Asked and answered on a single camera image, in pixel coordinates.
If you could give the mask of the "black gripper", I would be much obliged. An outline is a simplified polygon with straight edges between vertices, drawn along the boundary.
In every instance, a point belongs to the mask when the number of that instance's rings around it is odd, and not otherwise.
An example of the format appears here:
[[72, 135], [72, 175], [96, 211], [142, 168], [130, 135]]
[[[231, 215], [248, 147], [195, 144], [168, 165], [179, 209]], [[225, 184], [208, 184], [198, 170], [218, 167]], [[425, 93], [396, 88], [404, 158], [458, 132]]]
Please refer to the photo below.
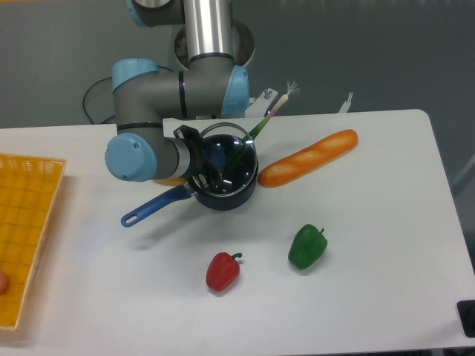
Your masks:
[[204, 140], [200, 132], [188, 125], [181, 125], [174, 131], [173, 144], [177, 150], [177, 166], [173, 178], [189, 178], [193, 180], [201, 190], [223, 190], [223, 176], [218, 168], [207, 171], [207, 177], [198, 174], [204, 165]]

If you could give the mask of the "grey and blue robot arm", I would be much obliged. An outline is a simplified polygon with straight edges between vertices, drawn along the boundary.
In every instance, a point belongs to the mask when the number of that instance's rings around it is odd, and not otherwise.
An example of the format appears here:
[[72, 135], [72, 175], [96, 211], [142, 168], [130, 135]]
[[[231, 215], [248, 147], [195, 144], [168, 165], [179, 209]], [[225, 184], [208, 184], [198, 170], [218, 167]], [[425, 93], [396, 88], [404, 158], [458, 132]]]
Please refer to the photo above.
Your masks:
[[168, 138], [166, 118], [231, 116], [249, 106], [245, 67], [235, 64], [230, 1], [128, 1], [144, 27], [184, 24], [187, 70], [161, 71], [150, 59], [123, 59], [112, 68], [117, 136], [107, 145], [105, 164], [117, 179], [191, 177], [204, 165], [195, 138]]

